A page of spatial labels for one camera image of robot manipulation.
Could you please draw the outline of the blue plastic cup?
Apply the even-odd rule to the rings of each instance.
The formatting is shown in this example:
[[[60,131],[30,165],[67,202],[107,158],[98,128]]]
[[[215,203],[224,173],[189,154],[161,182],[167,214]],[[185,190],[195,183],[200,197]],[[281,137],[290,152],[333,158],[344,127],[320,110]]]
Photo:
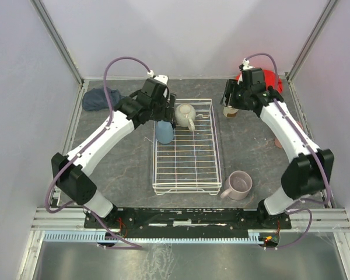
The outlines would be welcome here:
[[[159,121],[156,125],[156,139],[161,144],[169,144],[174,138],[173,127],[170,122]]]

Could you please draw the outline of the cream ceramic mug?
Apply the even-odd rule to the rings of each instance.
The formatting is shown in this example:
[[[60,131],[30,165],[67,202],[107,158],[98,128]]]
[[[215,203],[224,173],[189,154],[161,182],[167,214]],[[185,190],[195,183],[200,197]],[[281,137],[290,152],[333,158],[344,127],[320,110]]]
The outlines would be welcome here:
[[[191,132],[195,131],[195,118],[196,112],[192,105],[183,103],[176,107],[175,120],[180,127],[188,128]]]

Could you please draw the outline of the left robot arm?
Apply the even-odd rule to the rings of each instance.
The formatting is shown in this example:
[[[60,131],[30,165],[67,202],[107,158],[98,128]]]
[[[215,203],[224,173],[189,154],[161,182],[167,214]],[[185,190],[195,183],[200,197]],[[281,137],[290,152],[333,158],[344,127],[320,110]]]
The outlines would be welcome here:
[[[111,203],[90,179],[95,167],[124,137],[148,121],[174,123],[176,95],[167,86],[168,77],[148,78],[142,89],[121,99],[108,118],[87,140],[66,155],[56,153],[51,159],[56,186],[73,202],[101,218],[109,215]]]

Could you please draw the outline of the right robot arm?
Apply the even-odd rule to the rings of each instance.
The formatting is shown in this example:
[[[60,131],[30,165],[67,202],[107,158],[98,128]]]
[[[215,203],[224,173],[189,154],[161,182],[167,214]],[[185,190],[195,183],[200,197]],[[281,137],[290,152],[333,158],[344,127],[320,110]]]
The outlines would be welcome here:
[[[311,196],[321,191],[325,191],[325,199],[320,204],[328,204],[332,197],[330,177],[334,154],[321,149],[306,135],[281,94],[267,86],[261,68],[242,65],[240,70],[239,79],[226,82],[222,103],[229,109],[254,112],[274,133],[289,161],[281,186],[261,202],[264,215],[282,214],[298,203],[316,203]]]

